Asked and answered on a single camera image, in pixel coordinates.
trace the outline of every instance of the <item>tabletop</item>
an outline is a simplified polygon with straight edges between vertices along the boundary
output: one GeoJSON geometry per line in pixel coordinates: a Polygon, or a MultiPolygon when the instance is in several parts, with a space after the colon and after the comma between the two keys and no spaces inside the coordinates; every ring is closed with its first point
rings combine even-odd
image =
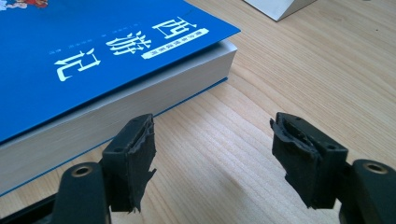
{"type": "MultiPolygon", "coordinates": [[[[270,118],[304,118],[348,162],[396,167],[396,1],[318,0],[275,22],[241,0],[189,0],[241,29],[229,79],[154,119],[158,171],[142,212],[113,223],[338,223],[306,208],[272,155],[270,118]]],[[[57,191],[66,168],[0,198],[0,217],[57,191]]]]}

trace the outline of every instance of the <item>colorful illustration on book cover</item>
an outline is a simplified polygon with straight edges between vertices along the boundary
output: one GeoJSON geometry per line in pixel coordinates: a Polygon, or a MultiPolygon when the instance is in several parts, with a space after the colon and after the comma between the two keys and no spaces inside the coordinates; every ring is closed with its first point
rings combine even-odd
{"type": "Polygon", "coordinates": [[[48,0],[0,0],[0,11],[10,8],[27,8],[34,6],[38,8],[47,7],[48,0]]]}

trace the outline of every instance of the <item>blue book cover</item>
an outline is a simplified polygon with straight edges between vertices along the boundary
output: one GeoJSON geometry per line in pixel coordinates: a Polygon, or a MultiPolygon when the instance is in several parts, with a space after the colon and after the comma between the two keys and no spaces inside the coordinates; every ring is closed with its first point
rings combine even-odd
{"type": "Polygon", "coordinates": [[[234,35],[181,0],[0,0],[0,144],[234,35]]]}

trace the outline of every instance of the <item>light wood surface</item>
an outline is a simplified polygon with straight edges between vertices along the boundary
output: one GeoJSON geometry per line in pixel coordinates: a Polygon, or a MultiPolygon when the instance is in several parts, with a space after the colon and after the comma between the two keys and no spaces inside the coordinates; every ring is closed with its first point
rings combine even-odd
{"type": "MultiPolygon", "coordinates": [[[[155,118],[158,169],[141,214],[114,223],[338,223],[307,209],[271,153],[269,119],[300,116],[396,168],[396,1],[318,0],[274,22],[241,0],[190,0],[239,27],[229,80],[155,118]]],[[[57,191],[72,164],[0,198],[0,216],[57,191]]]]}

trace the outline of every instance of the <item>blue book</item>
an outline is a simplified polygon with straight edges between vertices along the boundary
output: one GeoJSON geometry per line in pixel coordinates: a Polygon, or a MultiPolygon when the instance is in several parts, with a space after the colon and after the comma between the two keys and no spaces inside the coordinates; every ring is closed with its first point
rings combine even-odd
{"type": "MultiPolygon", "coordinates": [[[[76,151],[73,150],[77,145],[68,145],[65,147],[71,151],[70,154],[60,155],[54,149],[59,145],[56,144],[57,135],[52,139],[33,135],[36,130],[46,127],[45,131],[51,132],[55,126],[53,123],[62,120],[56,124],[62,123],[58,130],[65,134],[74,132],[68,121],[76,117],[76,111],[79,111],[78,116],[86,115],[88,123],[92,117],[108,114],[106,110],[90,114],[88,107],[97,110],[107,102],[115,102],[134,92],[134,98],[125,101],[130,104],[148,94],[142,90],[150,85],[154,86],[151,90],[156,86],[162,90],[167,86],[182,91],[191,89],[184,95],[171,92],[173,95],[170,97],[176,100],[168,104],[179,103],[183,97],[204,90],[199,86],[196,90],[188,86],[195,79],[206,87],[216,84],[219,75],[205,81],[208,77],[195,77],[194,73],[208,73],[210,76],[224,73],[230,65],[219,64],[230,63],[236,49],[223,41],[239,32],[231,24],[181,0],[121,0],[111,3],[0,0],[0,21],[0,195],[109,139],[107,135],[103,137],[98,133],[101,138],[95,142],[92,140],[96,145],[89,148],[87,145],[76,151]],[[213,63],[209,68],[200,65],[190,69],[184,65],[210,64],[211,60],[213,63]],[[175,73],[187,72],[189,74],[179,83],[173,84],[175,73]],[[179,87],[180,83],[186,83],[184,89],[179,87]],[[49,143],[49,147],[42,148],[40,141],[49,143]],[[13,161],[16,155],[21,159],[13,161]],[[53,158],[55,163],[50,163],[49,158],[53,158]],[[49,161],[49,164],[39,164],[42,167],[31,167],[29,172],[24,172],[25,163],[41,161],[49,161]],[[11,163],[19,165],[7,170],[11,163]]],[[[150,97],[161,94],[158,91],[150,97]]],[[[149,100],[141,100],[139,106],[145,102],[149,100]]],[[[156,105],[162,103],[163,99],[155,102],[156,105]]],[[[124,105],[120,101],[108,108],[124,105]]],[[[106,124],[108,127],[97,125],[91,129],[99,132],[100,128],[113,128],[112,132],[117,133],[118,127],[126,123],[122,120],[117,122],[121,123],[114,127],[112,123],[106,124]]],[[[59,140],[73,144],[69,139],[59,140]]]]}

